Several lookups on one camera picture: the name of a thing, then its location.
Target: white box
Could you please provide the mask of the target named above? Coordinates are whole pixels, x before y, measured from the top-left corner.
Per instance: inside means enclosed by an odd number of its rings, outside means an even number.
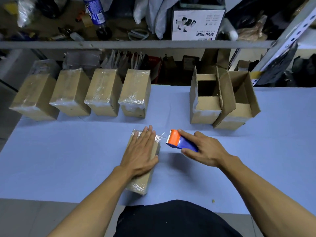
[[[225,10],[173,10],[173,41],[215,40]]]

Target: human arm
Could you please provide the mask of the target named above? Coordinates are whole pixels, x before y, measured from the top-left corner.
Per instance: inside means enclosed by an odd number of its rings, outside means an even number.
[[[228,154],[217,139],[198,131],[194,135],[179,132],[199,148],[198,153],[182,149],[183,154],[218,167],[233,183],[266,237],[316,236],[316,217],[312,213],[245,166],[237,156]]]
[[[103,237],[118,199],[134,176],[150,171],[158,156],[150,160],[156,132],[145,127],[128,145],[121,164],[48,235],[48,237]]]

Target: dark clothing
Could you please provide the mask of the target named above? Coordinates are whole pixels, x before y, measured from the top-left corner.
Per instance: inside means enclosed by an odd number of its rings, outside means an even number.
[[[125,207],[114,237],[123,236],[242,237],[214,212],[183,200]]]

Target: blue bottle label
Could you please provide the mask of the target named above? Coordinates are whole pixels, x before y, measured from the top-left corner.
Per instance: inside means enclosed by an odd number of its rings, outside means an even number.
[[[87,7],[93,24],[100,25],[105,23],[103,7],[100,0],[84,0],[83,2]]]

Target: gray floor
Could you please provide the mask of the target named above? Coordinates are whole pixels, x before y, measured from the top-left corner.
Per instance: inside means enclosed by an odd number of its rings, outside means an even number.
[[[0,237],[45,237],[76,203],[0,199]],[[117,206],[105,237],[115,233],[124,206]],[[217,213],[243,237],[263,237],[251,215]]]

